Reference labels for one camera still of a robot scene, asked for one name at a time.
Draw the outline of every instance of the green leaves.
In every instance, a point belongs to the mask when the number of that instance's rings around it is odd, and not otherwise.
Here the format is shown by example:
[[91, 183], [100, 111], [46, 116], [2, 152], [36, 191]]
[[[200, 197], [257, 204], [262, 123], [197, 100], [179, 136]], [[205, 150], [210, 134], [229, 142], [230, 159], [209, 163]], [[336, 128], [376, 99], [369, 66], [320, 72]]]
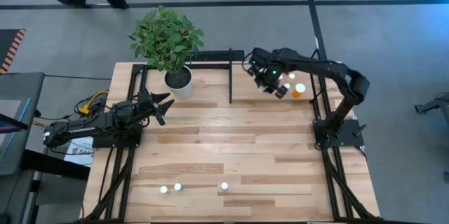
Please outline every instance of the green leaves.
[[204, 33], [186, 16], [159, 6], [136, 22], [133, 41], [134, 56], [148, 58], [147, 65], [170, 73], [179, 72], [196, 51], [203, 46]]

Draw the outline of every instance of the yellow and black hazard tape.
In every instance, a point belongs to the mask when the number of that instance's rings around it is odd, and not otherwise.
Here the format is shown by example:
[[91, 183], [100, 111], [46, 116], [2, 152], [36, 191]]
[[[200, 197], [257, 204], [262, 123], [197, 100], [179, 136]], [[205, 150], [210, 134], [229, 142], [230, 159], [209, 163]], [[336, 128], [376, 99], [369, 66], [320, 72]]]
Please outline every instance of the yellow and black hazard tape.
[[13, 63], [15, 54], [17, 53], [17, 50], [19, 49], [20, 42], [22, 42], [22, 40], [23, 40], [25, 32], [26, 32], [25, 29], [20, 29], [19, 32], [17, 32], [17, 34], [15, 35], [13, 43], [11, 44], [9, 51], [6, 54], [5, 61], [1, 64], [0, 74], [5, 74], [8, 72], [9, 67], [11, 66], [11, 63]]

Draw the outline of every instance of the wooden table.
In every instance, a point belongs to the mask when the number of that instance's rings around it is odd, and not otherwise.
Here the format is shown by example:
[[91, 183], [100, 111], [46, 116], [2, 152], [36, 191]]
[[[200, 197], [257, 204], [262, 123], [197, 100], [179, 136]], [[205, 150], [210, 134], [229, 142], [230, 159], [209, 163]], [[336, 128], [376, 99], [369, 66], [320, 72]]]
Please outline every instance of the wooden table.
[[[109, 105], [126, 99], [132, 66], [116, 64]], [[126, 221], [332, 220], [321, 153], [313, 147], [313, 107], [304, 99], [273, 100], [269, 94], [265, 94], [267, 100], [229, 104], [227, 70], [194, 70], [193, 76], [193, 97], [175, 101], [165, 126], [153, 119], [143, 131], [135, 154]], [[149, 91], [168, 91], [160, 72], [152, 70], [148, 77]], [[233, 70], [233, 77], [234, 82], [250, 79], [238, 70]], [[304, 74], [297, 80], [309, 84], [310, 76]], [[342, 97], [333, 81], [327, 85], [334, 110]], [[252, 84], [247, 91], [254, 88]], [[366, 160], [354, 147], [340, 149], [349, 187], [367, 210], [378, 215]], [[86, 213], [97, 204], [108, 154], [108, 149], [95, 153], [84, 196]], [[114, 154], [105, 188], [109, 187]], [[227, 191], [220, 188], [223, 182], [229, 183]], [[174, 191], [175, 183], [183, 184], [184, 189]], [[169, 187], [168, 194], [159, 192], [162, 185]], [[342, 197], [336, 188], [343, 216]], [[112, 216], [118, 214], [119, 198]]]

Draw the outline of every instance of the gray floor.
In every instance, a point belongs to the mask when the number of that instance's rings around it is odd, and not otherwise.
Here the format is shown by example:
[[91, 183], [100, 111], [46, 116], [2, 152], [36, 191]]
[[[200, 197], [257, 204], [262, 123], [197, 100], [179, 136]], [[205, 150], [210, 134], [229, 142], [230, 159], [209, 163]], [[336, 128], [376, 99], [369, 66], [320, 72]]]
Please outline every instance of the gray floor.
[[[105, 3], [105, 0], [89, 0]], [[130, 3], [223, 0], [128, 0]], [[0, 5], [56, 4], [54, 0], [0, 0]], [[133, 61], [126, 38], [136, 18], [149, 9], [2, 10], [0, 28], [26, 29], [12, 72], [44, 71], [83, 77], [111, 77], [114, 63]], [[206, 34], [206, 50], [315, 48], [308, 6], [176, 8]], [[371, 87], [356, 108], [380, 213], [391, 220], [447, 223], [449, 130], [439, 111], [416, 114], [413, 105], [449, 91], [449, 5], [318, 6], [328, 57], [365, 74]], [[109, 86], [108, 81], [49, 79], [39, 109], [48, 117]], [[28, 148], [41, 150], [33, 130]], [[46, 188], [60, 182], [47, 178]], [[74, 220], [82, 184], [62, 199], [45, 193], [38, 223]]]

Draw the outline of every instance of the white flower pot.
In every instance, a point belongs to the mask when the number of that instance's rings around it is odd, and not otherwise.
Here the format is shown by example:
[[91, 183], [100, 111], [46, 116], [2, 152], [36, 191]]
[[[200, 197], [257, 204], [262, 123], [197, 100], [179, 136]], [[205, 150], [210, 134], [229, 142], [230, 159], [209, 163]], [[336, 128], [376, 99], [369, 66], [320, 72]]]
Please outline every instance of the white flower pot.
[[190, 81], [189, 81], [189, 83], [186, 86], [184, 86], [182, 88], [171, 88], [171, 87], [169, 87], [168, 84], [166, 83], [167, 72], [165, 72], [163, 74], [163, 82], [164, 82], [164, 84], [171, 91], [171, 93], [173, 93], [173, 95], [176, 98], [179, 98], [179, 99], [188, 99], [188, 98], [190, 98], [192, 96], [192, 94], [194, 92], [194, 89], [193, 89], [193, 78], [194, 77], [192, 75], [192, 71], [187, 66], [184, 66], [184, 68], [186, 68], [190, 72]]

